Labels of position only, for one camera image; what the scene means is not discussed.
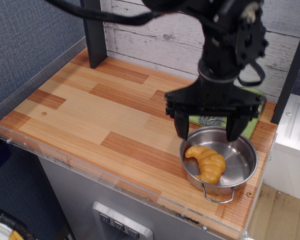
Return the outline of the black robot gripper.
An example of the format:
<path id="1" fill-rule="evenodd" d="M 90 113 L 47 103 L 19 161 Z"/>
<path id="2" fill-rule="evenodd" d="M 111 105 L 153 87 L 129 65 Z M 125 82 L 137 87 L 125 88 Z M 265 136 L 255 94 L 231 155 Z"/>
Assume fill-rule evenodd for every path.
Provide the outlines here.
<path id="1" fill-rule="evenodd" d="M 249 121 L 260 114 L 260 105 L 266 101 L 264 94 L 249 88 L 235 86 L 233 82 L 216 83 L 199 77 L 194 83 L 167 92 L 165 112 L 174 118 L 177 135 L 188 139 L 189 116 L 227 117 L 226 138 L 237 140 Z"/>

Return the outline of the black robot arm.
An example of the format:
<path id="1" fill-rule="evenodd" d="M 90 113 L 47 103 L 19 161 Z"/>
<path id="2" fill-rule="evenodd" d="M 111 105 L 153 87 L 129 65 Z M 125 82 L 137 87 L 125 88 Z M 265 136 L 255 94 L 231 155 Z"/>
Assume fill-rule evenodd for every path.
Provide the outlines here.
<path id="1" fill-rule="evenodd" d="M 261 21 L 261 0 L 146 0 L 157 14 L 182 12 L 199 20 L 204 35 L 198 78 L 191 85 L 168 92 L 166 114 L 174 119 L 177 135 L 186 140 L 190 116 L 226 117 L 226 138 L 236 140 L 249 121 L 260 114 L 265 97 L 245 91 L 260 81 L 241 81 L 250 65 L 261 80 L 265 73 L 256 60 L 265 55 L 268 42 Z"/>

